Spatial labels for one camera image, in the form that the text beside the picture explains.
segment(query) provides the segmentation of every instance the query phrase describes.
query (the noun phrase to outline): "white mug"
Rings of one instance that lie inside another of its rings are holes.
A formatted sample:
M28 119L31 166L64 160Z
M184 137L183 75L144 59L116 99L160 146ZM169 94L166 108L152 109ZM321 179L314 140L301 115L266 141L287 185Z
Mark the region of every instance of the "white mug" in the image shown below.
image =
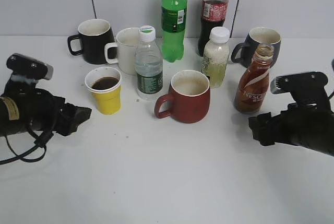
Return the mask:
M120 69L126 74L135 75L135 58L139 42L139 28L132 27L120 31L116 35L117 43L108 43L104 47L105 60L109 64L118 63ZM117 58L108 58L108 49L117 48Z

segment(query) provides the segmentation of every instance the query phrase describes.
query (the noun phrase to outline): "plastic bottle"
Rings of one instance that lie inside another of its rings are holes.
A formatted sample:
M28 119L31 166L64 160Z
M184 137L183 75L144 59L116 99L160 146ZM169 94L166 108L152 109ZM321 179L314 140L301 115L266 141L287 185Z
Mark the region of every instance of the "plastic bottle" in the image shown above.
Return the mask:
M227 28L215 27L205 46L202 73L210 78L210 88L218 88L223 83L230 54L229 38L230 31Z
M139 29L140 42L136 53L137 91L144 100L155 100L162 89L162 56L156 30L152 26Z
M256 113L260 110L269 87L269 68L272 64L274 48L260 44L252 63L241 77L236 91L234 106L241 113Z
M162 55L175 62L183 57L188 0L162 0Z
M203 56L204 47L209 41L211 30L222 27L226 19L229 0L202 0L201 33L198 40L198 52Z

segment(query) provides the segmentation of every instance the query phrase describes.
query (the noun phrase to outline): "green soda bottle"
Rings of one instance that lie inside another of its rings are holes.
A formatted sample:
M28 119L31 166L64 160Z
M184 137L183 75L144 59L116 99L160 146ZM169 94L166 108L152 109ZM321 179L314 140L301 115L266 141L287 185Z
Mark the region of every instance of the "green soda bottle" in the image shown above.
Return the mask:
M188 0L162 0L162 55L175 62L183 57Z

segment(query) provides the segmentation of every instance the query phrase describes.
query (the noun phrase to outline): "mug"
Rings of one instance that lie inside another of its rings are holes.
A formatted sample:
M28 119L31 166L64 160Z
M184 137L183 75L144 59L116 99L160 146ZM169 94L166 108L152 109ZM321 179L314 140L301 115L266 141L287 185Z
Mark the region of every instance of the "mug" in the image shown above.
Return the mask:
M274 53L271 64L271 67L273 67L277 61L280 52L281 41L282 41L281 35L271 28L267 27L253 28L247 35L245 42L238 44L234 48L231 55L231 61L234 63L241 63L244 67L248 67L252 62L252 58L257 47L261 43L267 43L271 44L274 47ZM240 58L235 58L240 49L242 49L240 53Z
M168 101L171 103L170 108L159 112ZM209 79L198 71L185 70L173 76L169 94L157 100L154 114L159 119L171 116L183 123L195 123L207 115L209 107Z
M97 81L109 77L116 78L118 82L104 90L93 88ZM95 98L98 110L103 114L114 114L121 109L121 84L121 72L108 66L96 68L85 77L85 85Z
M82 22L78 27L79 34L68 37L67 45L74 56L83 55L83 59L90 64L106 64L104 47L115 42L111 26L103 19L90 19ZM80 40L81 50L73 51L72 40ZM108 58L115 59L116 49L110 50Z
M105 45L105 60L109 64L118 62L120 69L126 74L135 75L136 51L139 43L139 28L126 28L116 35L117 43L109 43ZM117 48L117 58L108 59L108 49Z

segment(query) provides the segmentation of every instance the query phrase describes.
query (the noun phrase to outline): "white bottle cap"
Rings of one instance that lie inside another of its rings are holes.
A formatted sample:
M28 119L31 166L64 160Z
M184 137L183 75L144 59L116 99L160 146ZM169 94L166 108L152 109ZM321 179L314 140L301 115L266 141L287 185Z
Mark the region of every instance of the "white bottle cap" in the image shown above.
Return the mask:
M226 43L230 38L230 31L226 27L214 27L211 30L210 40L214 43Z
M156 30L152 26L143 26L139 28L140 39L143 42L151 42L156 39Z

